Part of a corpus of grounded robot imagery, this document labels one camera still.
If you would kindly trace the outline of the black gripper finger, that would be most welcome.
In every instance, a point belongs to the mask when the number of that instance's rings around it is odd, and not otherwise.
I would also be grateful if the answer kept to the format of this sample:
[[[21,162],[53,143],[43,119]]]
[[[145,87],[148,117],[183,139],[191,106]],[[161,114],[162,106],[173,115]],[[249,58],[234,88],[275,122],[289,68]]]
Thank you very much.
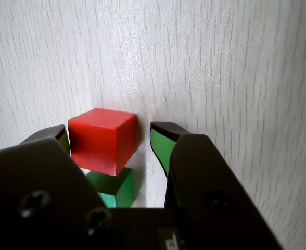
[[[280,249],[211,139],[173,122],[150,124],[150,145],[167,178],[164,206],[188,249]]]
[[[111,249],[110,218],[54,137],[0,150],[0,249]]]

